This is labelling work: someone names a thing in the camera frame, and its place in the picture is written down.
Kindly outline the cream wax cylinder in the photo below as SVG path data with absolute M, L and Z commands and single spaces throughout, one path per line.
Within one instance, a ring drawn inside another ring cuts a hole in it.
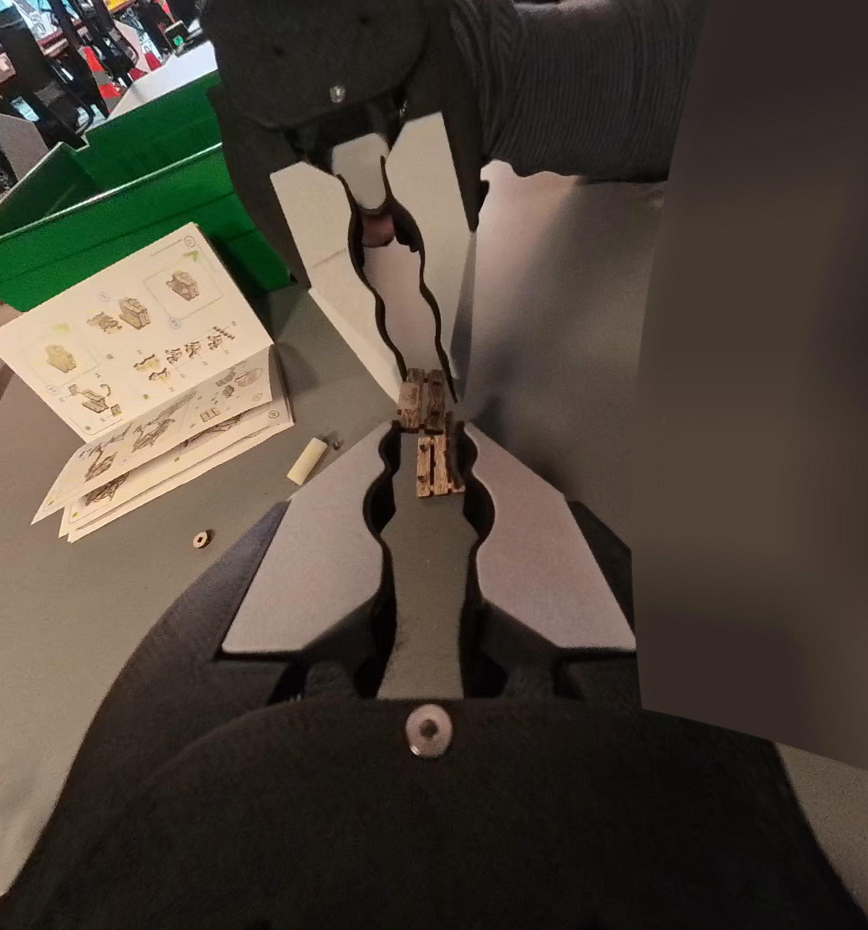
M 317 437 L 309 440 L 301 454 L 287 472 L 287 479 L 294 485 L 303 486 L 322 461 L 328 450 L 328 443 Z

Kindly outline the green plastic bin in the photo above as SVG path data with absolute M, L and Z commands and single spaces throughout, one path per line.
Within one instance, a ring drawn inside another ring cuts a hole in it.
M 0 201 L 0 299 L 30 310 L 188 223 L 245 294 L 291 283 L 234 190 L 210 72 L 57 145 Z

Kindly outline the model instruction booklet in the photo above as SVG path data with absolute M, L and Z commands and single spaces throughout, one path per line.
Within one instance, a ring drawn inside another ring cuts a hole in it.
M 0 327 L 79 438 L 31 524 L 77 541 L 295 423 L 273 339 L 194 223 Z

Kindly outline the labelled wooden plank part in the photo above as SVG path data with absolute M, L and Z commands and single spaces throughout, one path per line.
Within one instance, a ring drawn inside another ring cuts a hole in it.
M 396 423 L 408 434 L 445 435 L 454 401 L 450 371 L 409 367 L 398 394 Z

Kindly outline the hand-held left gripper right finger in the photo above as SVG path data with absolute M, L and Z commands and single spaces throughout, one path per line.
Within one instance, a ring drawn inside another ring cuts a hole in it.
M 474 425 L 466 500 L 482 491 L 486 528 L 473 555 L 475 581 L 498 625 L 551 654 L 632 654 L 636 638 L 565 497 Z

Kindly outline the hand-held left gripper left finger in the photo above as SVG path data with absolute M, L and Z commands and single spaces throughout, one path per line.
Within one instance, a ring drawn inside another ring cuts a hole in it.
M 396 608 L 382 532 L 401 435 L 384 421 L 292 494 L 223 641 L 228 656 L 388 654 Z

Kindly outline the small wooden plank part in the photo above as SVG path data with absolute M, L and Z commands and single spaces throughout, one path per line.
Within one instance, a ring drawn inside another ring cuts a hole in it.
M 418 434 L 415 479 L 417 498 L 465 493 L 465 482 L 454 448 L 457 435 L 451 412 L 445 415 L 443 429 L 440 432 Z

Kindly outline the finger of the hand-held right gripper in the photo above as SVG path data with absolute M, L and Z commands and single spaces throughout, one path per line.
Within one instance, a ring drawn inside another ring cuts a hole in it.
M 441 111 L 407 120 L 382 162 L 388 204 L 419 257 L 418 288 L 454 401 L 468 377 L 476 238 Z
M 303 265 L 304 287 L 379 387 L 397 401 L 406 366 L 388 336 L 385 304 L 358 263 L 358 213 L 345 181 L 306 162 L 269 179 Z

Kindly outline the orange traffic cone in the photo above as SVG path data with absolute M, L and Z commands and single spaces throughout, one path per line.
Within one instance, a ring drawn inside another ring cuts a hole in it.
M 105 101 L 120 99 L 121 93 L 116 82 L 104 68 L 94 49 L 91 46 L 83 46 L 79 51 L 89 67 L 101 98 Z

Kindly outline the white board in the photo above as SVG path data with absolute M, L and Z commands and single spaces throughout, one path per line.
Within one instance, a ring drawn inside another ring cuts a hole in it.
M 24 180 L 50 153 L 34 122 L 0 112 L 0 147 L 17 181 Z

